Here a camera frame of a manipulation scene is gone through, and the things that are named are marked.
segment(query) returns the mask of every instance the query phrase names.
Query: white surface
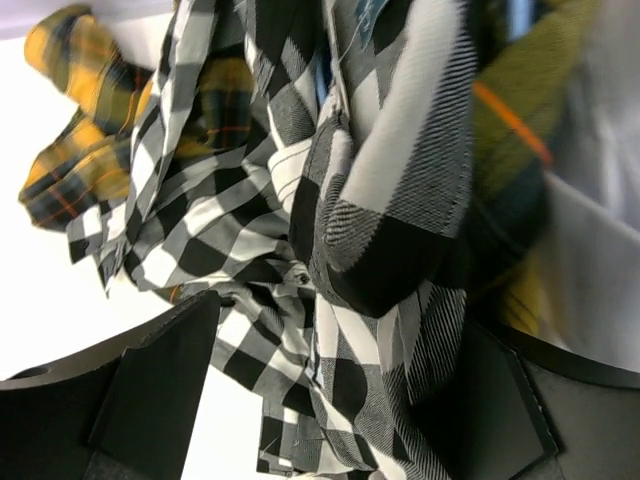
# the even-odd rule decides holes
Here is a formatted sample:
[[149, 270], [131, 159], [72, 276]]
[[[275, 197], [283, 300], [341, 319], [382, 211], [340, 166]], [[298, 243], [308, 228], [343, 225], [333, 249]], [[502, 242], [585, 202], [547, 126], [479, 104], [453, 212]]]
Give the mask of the white surface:
[[[113, 26], [126, 58], [155, 66], [168, 15]], [[17, 202], [35, 155], [62, 130], [75, 105], [26, 65], [24, 39], [0, 42], [0, 379], [86, 348], [168, 308], [126, 279], [105, 297], [95, 266], [69, 262], [65, 238], [31, 226]], [[210, 368], [184, 480], [256, 480], [261, 399]]]

